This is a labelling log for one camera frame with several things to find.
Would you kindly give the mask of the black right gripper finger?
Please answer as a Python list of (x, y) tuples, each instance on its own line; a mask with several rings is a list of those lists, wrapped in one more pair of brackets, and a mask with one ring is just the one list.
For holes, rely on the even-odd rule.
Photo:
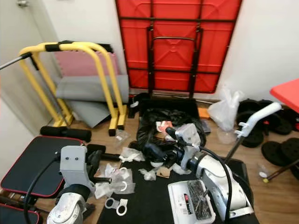
[(161, 147), (154, 143), (146, 143), (144, 153), (151, 162), (162, 162), (166, 165), (173, 165), (178, 159), (178, 151), (172, 145)]
[(174, 141), (179, 141), (180, 139), (182, 139), (182, 135), (180, 132), (178, 132), (177, 129), (173, 128), (172, 126), (167, 126), (165, 128), (165, 132), (171, 137), (173, 138)]

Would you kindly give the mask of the white long-handled dustpan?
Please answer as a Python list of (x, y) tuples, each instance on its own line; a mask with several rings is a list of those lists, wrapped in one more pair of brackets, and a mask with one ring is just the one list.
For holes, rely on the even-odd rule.
[(237, 142), (226, 158), (201, 145), (187, 148), (192, 155), (186, 165), (180, 166), (192, 171), (196, 179), (167, 186), (175, 224), (213, 224), (216, 217), (225, 224), (255, 212), (227, 162), (256, 123), (281, 108), (280, 103), (271, 103), (241, 122), (241, 130), (235, 132)]

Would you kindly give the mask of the black floor rug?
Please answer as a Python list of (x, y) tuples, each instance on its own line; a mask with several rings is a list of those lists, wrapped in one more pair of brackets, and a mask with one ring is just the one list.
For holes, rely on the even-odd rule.
[(174, 224), (167, 185), (196, 179), (195, 175), (171, 174), (166, 179), (158, 177), (156, 181), (145, 181), (139, 169), (152, 168), (148, 162), (125, 162), (122, 167), (133, 171), (133, 182), (136, 183), (132, 194), (112, 194), (115, 200), (128, 200), (127, 212), (118, 216), (114, 209), (103, 209), (97, 224)]

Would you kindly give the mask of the red and white packet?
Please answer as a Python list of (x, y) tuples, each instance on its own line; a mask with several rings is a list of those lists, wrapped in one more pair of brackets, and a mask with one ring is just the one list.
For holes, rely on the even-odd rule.
[(156, 129), (158, 132), (165, 133), (167, 128), (172, 128), (172, 122), (171, 121), (157, 121), (155, 122)]

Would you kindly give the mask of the plastic bag with white rings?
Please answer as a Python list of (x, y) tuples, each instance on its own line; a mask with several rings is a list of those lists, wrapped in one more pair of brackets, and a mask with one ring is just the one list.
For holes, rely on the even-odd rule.
[(96, 199), (109, 197), (112, 194), (132, 194), (135, 192), (136, 183), (133, 182), (133, 172), (126, 167), (117, 168), (112, 164), (100, 167), (102, 174), (99, 177), (111, 179), (111, 183), (96, 183), (94, 196)]

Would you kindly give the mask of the black garbage bag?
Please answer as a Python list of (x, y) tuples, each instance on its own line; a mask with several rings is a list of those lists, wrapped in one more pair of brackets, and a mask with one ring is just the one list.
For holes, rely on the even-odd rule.
[(163, 138), (157, 137), (159, 133), (155, 124), (157, 121), (171, 121), (175, 127), (192, 123), (197, 127), (197, 132), (200, 134), (201, 147), (206, 144), (206, 134), (204, 133), (204, 128), (199, 118), (193, 118), (179, 110), (150, 109), (148, 113), (140, 117), (139, 127), (136, 133), (136, 149), (141, 151), (145, 158), (147, 158), (144, 153), (144, 145), (146, 143), (154, 143), (161, 147), (172, 145), (177, 149), (176, 142), (166, 141)]

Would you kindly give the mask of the small clear plastic bag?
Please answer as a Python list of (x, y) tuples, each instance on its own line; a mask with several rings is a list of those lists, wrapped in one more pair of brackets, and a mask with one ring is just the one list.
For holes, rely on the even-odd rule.
[(115, 136), (113, 137), (114, 143), (113, 148), (119, 149), (122, 145), (126, 145), (130, 137), (130, 134), (122, 129), (117, 129)]

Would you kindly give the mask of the black case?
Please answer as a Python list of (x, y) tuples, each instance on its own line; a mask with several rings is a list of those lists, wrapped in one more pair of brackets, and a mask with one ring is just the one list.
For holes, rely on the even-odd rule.
[(150, 109), (179, 110), (193, 118), (200, 118), (197, 102), (192, 98), (142, 99), (139, 105), (139, 116), (142, 117), (148, 113)]

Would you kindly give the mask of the black foam roller pad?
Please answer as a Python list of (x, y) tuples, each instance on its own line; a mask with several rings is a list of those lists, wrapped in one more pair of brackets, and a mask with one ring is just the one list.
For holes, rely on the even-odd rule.
[(43, 136), (70, 137), (85, 142), (90, 142), (92, 138), (90, 130), (67, 128), (66, 126), (42, 126), (39, 134)]

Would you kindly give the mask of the clear plastic cup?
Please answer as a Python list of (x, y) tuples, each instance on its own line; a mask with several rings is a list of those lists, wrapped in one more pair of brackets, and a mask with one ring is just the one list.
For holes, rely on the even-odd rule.
[(216, 137), (218, 141), (224, 145), (233, 144), (237, 140), (237, 134), (235, 134), (235, 131), (227, 132), (222, 129), (216, 130)]

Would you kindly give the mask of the grey flat mat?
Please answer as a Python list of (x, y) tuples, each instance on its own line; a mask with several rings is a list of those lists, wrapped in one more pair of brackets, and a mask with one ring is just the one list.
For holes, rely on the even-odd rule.
[(102, 102), (69, 100), (69, 104), (79, 120), (83, 121), (90, 128), (98, 126), (101, 122), (111, 117), (109, 108)]

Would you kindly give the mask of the black weight bench red trim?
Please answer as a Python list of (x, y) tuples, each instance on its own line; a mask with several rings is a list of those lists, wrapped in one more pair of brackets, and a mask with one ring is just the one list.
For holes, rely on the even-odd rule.
[[(54, 160), (56, 152), (60, 152), (62, 147), (83, 145), (84, 141), (69, 137), (34, 137), (2, 178), (0, 187), (10, 193), (26, 194), (39, 171)], [(39, 198), (57, 198), (63, 187), (64, 179), (59, 173), (59, 163), (52, 162), (37, 181), (30, 195), (28, 216), (33, 224), (41, 224), (42, 217), (38, 212), (33, 211), (32, 203)]]

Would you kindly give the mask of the black dumbbell red collar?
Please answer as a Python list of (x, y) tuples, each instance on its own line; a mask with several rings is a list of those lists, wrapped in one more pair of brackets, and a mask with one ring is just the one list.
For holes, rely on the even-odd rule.
[(281, 110), (262, 119), (262, 124), (269, 132), (284, 136), (292, 131), (299, 132), (299, 113), (288, 107), (282, 107)]
[[(236, 122), (246, 122), (254, 114), (254, 111), (241, 112), (236, 117)], [(263, 143), (263, 125), (258, 122), (252, 128), (248, 136), (242, 141), (244, 147), (255, 148)]]

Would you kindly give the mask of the grey rolled mat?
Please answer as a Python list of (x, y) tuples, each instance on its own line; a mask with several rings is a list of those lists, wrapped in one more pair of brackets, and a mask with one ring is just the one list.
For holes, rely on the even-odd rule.
[[(118, 92), (122, 103), (128, 102), (128, 77), (117, 75)], [(56, 97), (66, 100), (106, 102), (100, 79), (92, 76), (64, 77), (58, 82)]]

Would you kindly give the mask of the pink foam mat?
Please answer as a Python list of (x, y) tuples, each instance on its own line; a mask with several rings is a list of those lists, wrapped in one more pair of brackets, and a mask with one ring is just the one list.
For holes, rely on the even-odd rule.
[[(109, 73), (106, 58), (99, 52), (95, 53), (103, 66), (105, 75), (108, 76)], [(110, 57), (112, 63), (111, 68), (113, 68), (114, 74), (116, 76), (120, 75), (116, 55), (110, 52), (107, 55)], [(93, 59), (87, 53), (80, 51), (60, 51), (55, 52), (54, 57), (58, 62), (58, 67), (60, 68), (63, 77), (89, 77), (98, 74)]]

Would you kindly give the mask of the dark table leg yellow foot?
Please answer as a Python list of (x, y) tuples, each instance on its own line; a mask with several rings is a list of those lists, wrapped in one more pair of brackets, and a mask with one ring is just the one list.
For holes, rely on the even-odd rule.
[(275, 179), (279, 175), (281, 175), (283, 172), (289, 170), (291, 167), (296, 166), (299, 163), (299, 159), (291, 162), (288, 166), (282, 167), (279, 170), (275, 171), (275, 173), (268, 175), (266, 178), (262, 179), (262, 182), (269, 183), (271, 180)]

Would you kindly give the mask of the grey metal bar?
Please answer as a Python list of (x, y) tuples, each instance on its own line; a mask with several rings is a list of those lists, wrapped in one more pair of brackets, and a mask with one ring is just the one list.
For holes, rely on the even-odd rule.
[(18, 57), (13, 58), (11, 61), (8, 61), (8, 62), (4, 63), (2, 66), (0, 66), (0, 70), (2, 70), (4, 68), (7, 68), (8, 66), (10, 66), (12, 64), (15, 64), (16, 62), (22, 61), (22, 60), (24, 60), (26, 58), (29, 58), (31, 56), (32, 56), (31, 52), (23, 53), (23, 54), (19, 55)]

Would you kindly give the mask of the red folded table black frame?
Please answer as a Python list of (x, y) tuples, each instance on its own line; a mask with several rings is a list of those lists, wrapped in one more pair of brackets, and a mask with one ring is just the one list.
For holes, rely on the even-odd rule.
[(131, 88), (216, 91), (242, 0), (114, 0)]

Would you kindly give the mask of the yellow metal exercise frame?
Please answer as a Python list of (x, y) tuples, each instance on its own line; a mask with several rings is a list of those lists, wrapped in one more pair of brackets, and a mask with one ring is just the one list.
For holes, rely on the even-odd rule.
[[(23, 53), (32, 53), (31, 57), (19, 61), (18, 64), (23, 69), (28, 82), (37, 93), (39, 100), (43, 103), (45, 110), (51, 115), (52, 122), (50, 125), (53, 127), (69, 126), (74, 121), (80, 121), (77, 114), (73, 112), (69, 100), (56, 97), (58, 82), (64, 77), (53, 78), (43, 65), (41, 59), (43, 54), (54, 55), (54, 53), (60, 51), (80, 51), (87, 53), (93, 59), (98, 73), (96, 77), (100, 79), (100, 84), (106, 97), (106, 102), (102, 103), (107, 105), (111, 113), (111, 117), (103, 122), (107, 125), (107, 134), (115, 136), (117, 129), (124, 128), (127, 108), (125, 103), (122, 103), (121, 95), (118, 92), (116, 75), (113, 68), (111, 68), (110, 57), (107, 55), (109, 52), (98, 43), (46, 42), (25, 47), (19, 51), (18, 56)], [(103, 66), (95, 52), (103, 54), (106, 58), (108, 76), (105, 75)]]

